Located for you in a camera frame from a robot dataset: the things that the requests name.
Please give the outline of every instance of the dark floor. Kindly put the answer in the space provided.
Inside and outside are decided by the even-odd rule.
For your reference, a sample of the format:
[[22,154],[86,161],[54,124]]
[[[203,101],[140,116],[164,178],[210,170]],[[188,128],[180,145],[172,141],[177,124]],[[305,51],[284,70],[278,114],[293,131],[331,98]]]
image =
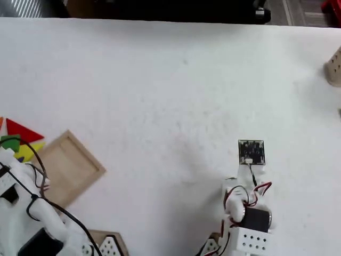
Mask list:
[[267,0],[271,25],[336,27],[331,14],[321,11],[324,0]]
[[[107,5],[98,7],[100,2],[116,2],[115,0],[68,0],[67,8],[74,18],[109,18],[116,19]],[[265,7],[271,11],[269,25],[305,26],[305,27],[337,27],[332,14],[324,14],[321,4],[324,0],[266,0]]]

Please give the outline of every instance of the black sensor module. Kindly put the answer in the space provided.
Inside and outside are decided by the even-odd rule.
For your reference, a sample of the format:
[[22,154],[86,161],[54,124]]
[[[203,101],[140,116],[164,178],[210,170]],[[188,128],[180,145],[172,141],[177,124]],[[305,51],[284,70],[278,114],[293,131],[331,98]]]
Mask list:
[[263,140],[238,140],[239,164],[265,165]]

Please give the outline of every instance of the white robot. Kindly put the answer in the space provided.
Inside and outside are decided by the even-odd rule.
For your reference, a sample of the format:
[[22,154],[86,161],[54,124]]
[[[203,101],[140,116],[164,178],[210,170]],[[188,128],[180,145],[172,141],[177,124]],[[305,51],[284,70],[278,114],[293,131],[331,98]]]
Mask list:
[[44,172],[13,155],[0,147],[0,255],[121,256],[112,237],[98,247],[80,221],[46,199]]
[[240,140],[239,163],[237,177],[223,181],[221,232],[211,235],[197,256],[274,255],[274,221],[264,197],[272,183],[261,181],[264,142]]

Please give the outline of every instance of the white table surface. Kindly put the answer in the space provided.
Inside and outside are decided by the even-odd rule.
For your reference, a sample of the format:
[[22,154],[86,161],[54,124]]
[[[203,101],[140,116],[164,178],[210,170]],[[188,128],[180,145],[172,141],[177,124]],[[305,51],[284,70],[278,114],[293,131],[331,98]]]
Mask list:
[[70,129],[107,173],[69,208],[132,256],[194,255],[219,231],[238,139],[263,139],[276,255],[337,255],[341,30],[0,19],[1,114]]

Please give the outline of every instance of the electrical cable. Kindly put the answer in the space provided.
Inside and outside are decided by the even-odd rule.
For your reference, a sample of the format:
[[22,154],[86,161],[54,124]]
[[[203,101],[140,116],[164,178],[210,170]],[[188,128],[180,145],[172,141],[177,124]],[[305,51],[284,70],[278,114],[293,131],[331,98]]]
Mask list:
[[[40,186],[37,184],[37,172],[39,172],[41,175],[44,175],[41,170],[39,170],[35,165],[30,164],[30,163],[25,163],[26,165],[30,165],[34,171],[34,184],[36,185],[37,188],[41,188],[43,184]],[[44,191],[48,190],[50,185],[44,185]]]
[[29,213],[29,209],[30,207],[33,205],[33,203],[37,200],[37,199],[43,199],[45,200],[47,203],[49,203],[49,205],[51,205],[52,207],[56,208],[57,210],[61,211],[62,213],[64,213],[67,217],[69,217],[71,220],[73,220],[76,224],[78,224],[81,229],[85,232],[85,234],[87,235],[88,239],[90,240],[90,242],[92,243],[92,245],[94,246],[96,252],[98,253],[99,256],[102,256],[102,253],[100,251],[100,249],[98,248],[95,240],[93,239],[93,237],[91,236],[90,232],[88,231],[88,229],[84,226],[84,224],[79,221],[78,219],[76,219],[71,213],[69,213],[67,210],[65,210],[63,207],[51,202],[50,200],[48,200],[46,197],[45,197],[45,194],[44,194],[44,185],[45,185],[45,180],[46,180],[46,177],[47,177],[47,173],[46,173],[46,169],[45,169],[45,166],[41,160],[41,158],[39,157],[38,153],[35,151],[35,149],[26,141],[20,139],[20,138],[16,138],[16,137],[12,137],[12,138],[8,138],[8,139],[4,139],[4,140],[1,140],[0,141],[0,145],[6,141],[9,141],[9,140],[19,140],[21,141],[22,143],[24,143],[25,145],[27,145],[33,152],[33,154],[36,156],[41,168],[42,168],[42,171],[43,171],[43,180],[42,180],[42,184],[40,186],[40,194],[41,194],[41,197],[39,197],[38,195],[36,194],[33,194],[19,179],[17,179],[13,173],[10,171],[10,168],[6,165],[4,165],[3,163],[0,162],[0,165],[2,166],[2,168],[6,168],[6,171],[16,180],[16,182],[21,186],[23,187],[30,195],[31,195],[31,198],[32,198],[32,201],[30,202],[30,204],[28,205],[28,207],[26,208],[26,213],[34,220],[37,220],[35,219],[34,217],[31,216],[31,214]]
[[255,175],[254,175],[254,172],[252,171],[251,164],[248,164],[248,166],[249,166],[250,172],[251,172],[251,174],[252,174],[252,181],[253,181],[255,187],[257,187],[256,177],[255,177]]
[[52,207],[56,208],[57,210],[61,211],[62,213],[64,213],[67,217],[69,217],[71,220],[73,220],[76,224],[78,224],[81,229],[86,233],[87,237],[89,238],[90,242],[93,244],[96,252],[98,253],[99,256],[102,256],[102,253],[100,251],[100,249],[98,248],[95,240],[93,239],[93,237],[91,236],[89,230],[87,230],[87,228],[84,226],[83,223],[81,223],[78,219],[76,219],[76,217],[74,217],[71,213],[69,213],[67,210],[65,210],[63,207],[51,202],[50,200],[48,200],[47,198],[43,198],[45,201],[47,201],[49,203],[49,205],[51,205]]
[[233,192],[236,188],[239,188],[239,187],[242,188],[242,189],[245,191],[246,196],[247,196],[247,204],[249,204],[250,198],[249,198],[249,193],[247,193],[246,188],[243,187],[242,185],[237,185],[237,186],[231,188],[229,192],[227,192],[227,191],[225,192],[225,196],[224,196],[224,208],[226,208],[226,202],[228,201],[228,199],[229,199],[230,195],[232,194],[232,192]]
[[226,250],[226,247],[227,247],[228,244],[229,244],[230,236],[231,236],[231,233],[229,232],[229,234],[228,234],[228,240],[226,241],[225,247],[224,247],[223,251],[222,251],[218,256],[222,256],[222,255],[224,254],[224,252],[225,252],[225,250]]
[[264,189],[264,191],[262,193],[260,193],[260,194],[262,194],[262,196],[264,196],[265,192],[271,187],[271,185],[272,185],[272,182],[269,181],[267,183],[264,183],[264,184],[261,184],[261,185],[255,187],[254,191],[258,191],[260,188],[266,187]]

